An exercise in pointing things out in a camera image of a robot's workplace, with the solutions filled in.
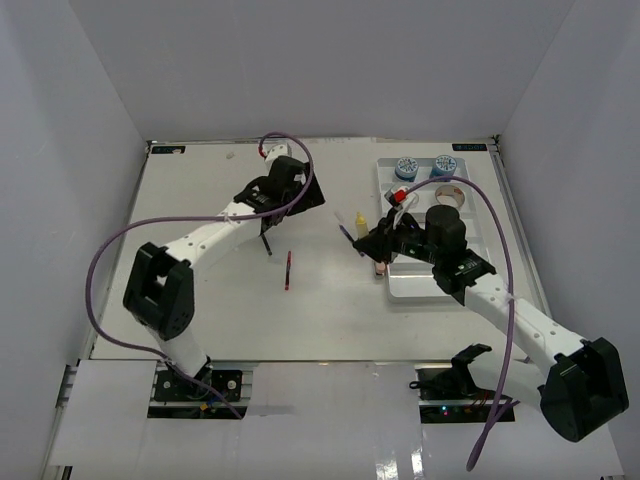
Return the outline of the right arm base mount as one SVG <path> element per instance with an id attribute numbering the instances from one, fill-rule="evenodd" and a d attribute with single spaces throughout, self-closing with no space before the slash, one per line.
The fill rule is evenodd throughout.
<path id="1" fill-rule="evenodd" d="M 484 423 L 495 403 L 495 392 L 471 379 L 469 365 L 492 348 L 472 344 L 453 356 L 449 364 L 425 364 L 416 369 L 409 388 L 417 392 L 422 424 Z"/>

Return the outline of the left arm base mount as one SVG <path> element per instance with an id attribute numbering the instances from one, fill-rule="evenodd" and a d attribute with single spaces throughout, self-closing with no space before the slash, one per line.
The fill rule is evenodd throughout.
<path id="1" fill-rule="evenodd" d="M 147 410 L 150 419 L 240 420 L 248 410 L 252 372 L 207 365 L 198 375 L 206 387 L 173 369 L 158 367 Z"/>

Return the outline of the blue tape roll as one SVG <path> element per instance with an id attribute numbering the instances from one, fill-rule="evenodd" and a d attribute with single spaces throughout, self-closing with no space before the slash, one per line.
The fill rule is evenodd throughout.
<path id="1" fill-rule="evenodd" d="M 400 157 L 395 165 L 394 174 L 402 182 L 413 182 L 417 176 L 419 164 L 413 157 Z"/>
<path id="2" fill-rule="evenodd" d="M 456 174 L 457 169 L 458 161 L 455 157 L 451 155 L 439 155 L 433 161 L 429 178 L 450 181 Z"/>

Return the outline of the white compartment tray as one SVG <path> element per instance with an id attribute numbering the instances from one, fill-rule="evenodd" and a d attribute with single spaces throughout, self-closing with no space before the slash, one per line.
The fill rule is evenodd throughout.
<path id="1" fill-rule="evenodd" d="M 389 300 L 395 303 L 449 302 L 433 275 L 435 262 L 467 250 L 490 258 L 483 239 L 475 193 L 468 185 L 450 181 L 469 179 L 466 161 L 453 154 L 437 157 L 380 158 L 376 163 L 382 221 L 394 241 L 392 261 L 386 265 Z M 430 183 L 409 195 L 402 211 L 393 206 L 393 195 L 432 177 L 445 181 Z M 401 213 L 407 220 L 401 219 Z"/>

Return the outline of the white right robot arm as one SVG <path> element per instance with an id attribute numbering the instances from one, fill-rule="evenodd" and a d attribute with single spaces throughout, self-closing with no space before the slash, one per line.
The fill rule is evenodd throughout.
<path id="1" fill-rule="evenodd" d="M 430 264 L 445 294 L 511 335 L 531 361 L 510 367 L 503 393 L 537 408 L 562 438 L 578 442 L 628 409 L 620 356 L 611 342 L 587 340 L 514 298 L 495 267 L 468 247 L 455 208 L 436 205 L 425 220 L 420 225 L 409 213 L 389 211 L 353 246 L 376 262 L 404 255 Z"/>

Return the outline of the brown packing tape roll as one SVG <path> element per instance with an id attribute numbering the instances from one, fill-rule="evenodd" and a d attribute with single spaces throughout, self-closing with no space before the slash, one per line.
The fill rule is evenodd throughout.
<path id="1" fill-rule="evenodd" d="M 451 184 L 439 186 L 435 191 L 435 199 L 438 204 L 450 206 L 457 210 L 460 210 L 466 202 L 464 192 L 459 187 Z"/>

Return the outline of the yellow white highlighter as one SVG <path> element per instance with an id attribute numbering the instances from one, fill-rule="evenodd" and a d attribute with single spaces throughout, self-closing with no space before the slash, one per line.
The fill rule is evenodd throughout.
<path id="1" fill-rule="evenodd" d="M 356 227 L 357 237 L 359 239 L 364 238 L 368 235 L 369 229 L 368 229 L 367 220 L 361 212 L 356 213 L 355 227 Z"/>

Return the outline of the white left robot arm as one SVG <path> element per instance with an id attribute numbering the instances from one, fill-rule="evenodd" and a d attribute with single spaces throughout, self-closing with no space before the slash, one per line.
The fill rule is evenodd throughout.
<path id="1" fill-rule="evenodd" d="M 221 219 L 165 245 L 148 242 L 135 255 L 123 297 L 124 308 L 156 340 L 160 352 L 180 370 L 177 387 L 199 399 L 211 387 L 210 359 L 190 323 L 195 316 L 195 277 L 241 244 L 275 227 L 287 216 L 325 203 L 308 162 L 279 155 L 268 173 L 235 195 Z"/>

